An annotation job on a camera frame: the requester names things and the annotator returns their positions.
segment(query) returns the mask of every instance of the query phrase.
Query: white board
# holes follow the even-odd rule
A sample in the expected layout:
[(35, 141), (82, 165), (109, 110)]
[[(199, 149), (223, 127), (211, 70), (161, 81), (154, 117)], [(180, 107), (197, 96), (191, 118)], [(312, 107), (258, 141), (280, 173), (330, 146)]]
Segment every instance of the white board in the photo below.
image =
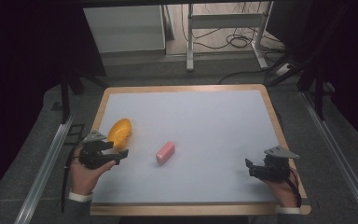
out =
[[(132, 124), (129, 156), (101, 176), (94, 203), (275, 202), (245, 166), (263, 164), (263, 151), (278, 145), (260, 91), (115, 93), (99, 131), (123, 118)], [(168, 141), (176, 151), (158, 165)]]

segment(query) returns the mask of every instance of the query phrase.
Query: yellow plastic toy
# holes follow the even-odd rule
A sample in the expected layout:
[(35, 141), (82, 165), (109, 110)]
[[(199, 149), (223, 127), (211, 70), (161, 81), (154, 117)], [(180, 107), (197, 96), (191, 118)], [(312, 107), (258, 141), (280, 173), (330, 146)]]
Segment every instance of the yellow plastic toy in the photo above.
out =
[(127, 146), (128, 138), (132, 134), (131, 122), (129, 119), (121, 119), (116, 122), (107, 135), (107, 140), (113, 142), (113, 147), (121, 150)]

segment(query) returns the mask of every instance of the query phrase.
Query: table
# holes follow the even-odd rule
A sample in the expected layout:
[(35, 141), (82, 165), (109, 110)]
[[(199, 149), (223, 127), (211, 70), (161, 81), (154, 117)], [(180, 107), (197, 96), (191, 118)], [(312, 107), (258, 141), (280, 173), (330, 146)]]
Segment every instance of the table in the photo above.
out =
[[(248, 91), (248, 92), (255, 92), (258, 91), (261, 94), (262, 101), (265, 104), (265, 110), (268, 114), (270, 119), (270, 124), (272, 125), (273, 132), (276, 134), (276, 139), (278, 143), (288, 148), (286, 141), (284, 139), (279, 121), (275, 115), (272, 103), (269, 99), (269, 95), (267, 90), (262, 85), (226, 85), (226, 86), (163, 86), (163, 87), (122, 87), (122, 88), (109, 88), (106, 89), (103, 99), (101, 101), (99, 110), (97, 112), (96, 118), (94, 120), (92, 128), (95, 130), (100, 130), (103, 127), (102, 121), (104, 119), (104, 112), (108, 110), (109, 106), (109, 98), (111, 94), (115, 96), (115, 94), (127, 94), (127, 93), (134, 93), (142, 95), (140, 93), (185, 93), (191, 94), (194, 92), (202, 92), (206, 94), (213, 94), (217, 92), (240, 92), (240, 91)], [(135, 158), (135, 151), (134, 147), (130, 148), (129, 157), (126, 159), (127, 161), (123, 161), (120, 166), (118, 167), (121, 170), (125, 170), (126, 166), (127, 169), (133, 166), (135, 163), (131, 162), (131, 157)], [(176, 159), (174, 156), (176, 153), (180, 151), (177, 149), (177, 152), (172, 156), (172, 159)], [(171, 164), (168, 164), (168, 161), (164, 165), (172, 165), (179, 160), (172, 161)], [(295, 167), (293, 161), (290, 161), (292, 167)], [(243, 171), (247, 172), (247, 168), (243, 165)], [(307, 195), (299, 179), (300, 185), (299, 190), (301, 196), (303, 198), (303, 205), (301, 206), (302, 214), (308, 214), (310, 212), (310, 205), (307, 203)], [(166, 203), (166, 202), (152, 202), (148, 203), (144, 202), (118, 202), (118, 203), (98, 203), (98, 201), (103, 201), (101, 196), (98, 196), (99, 186), (97, 185), (96, 189), (94, 190), (94, 203), (91, 207), (91, 214), (95, 216), (247, 216), (247, 215), (273, 215), (275, 214), (275, 202), (267, 202), (267, 203), (260, 203), (260, 202), (201, 202), (201, 203), (194, 203), (194, 202), (178, 202), (178, 203)]]

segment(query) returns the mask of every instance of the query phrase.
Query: gray floor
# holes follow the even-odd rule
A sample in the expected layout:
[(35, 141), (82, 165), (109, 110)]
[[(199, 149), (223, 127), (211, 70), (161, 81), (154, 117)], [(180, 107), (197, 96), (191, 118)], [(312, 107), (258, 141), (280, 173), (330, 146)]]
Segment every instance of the gray floor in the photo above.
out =
[[(240, 71), (256, 71), (258, 63), (253, 53), (234, 55), (199, 55), (195, 71), (186, 71), (184, 56), (153, 56), (130, 60), (103, 58), (108, 77), (101, 80), (113, 87), (160, 85), (217, 84), (223, 76)], [(295, 88), (298, 77), (292, 77), (277, 87), (268, 88), (272, 103), (279, 114), (282, 129), (291, 150), (301, 156), (296, 167), (301, 174), (312, 211), (305, 223), (358, 223), (358, 203), (348, 187), (335, 160), (317, 128), (303, 98)], [(229, 77), (223, 84), (263, 83), (261, 73), (243, 73)], [(103, 95), (103, 89), (86, 79), (81, 104), (74, 125), (90, 130)], [(62, 114), (57, 110), (61, 101), (59, 87), (46, 92), (44, 107), (21, 152), (0, 182), (0, 223), (13, 223), (45, 159), (57, 132)], [(324, 115), (332, 133), (342, 147), (353, 170), (358, 175), (358, 132), (340, 115), (329, 97), (324, 98)], [(74, 142), (68, 136), (66, 143)], [(31, 223), (55, 223), (60, 215), (62, 167), (71, 146), (64, 145), (54, 165)], [(94, 223), (118, 223), (119, 217), (94, 217)], [(276, 223), (274, 216), (250, 217), (251, 223)]]

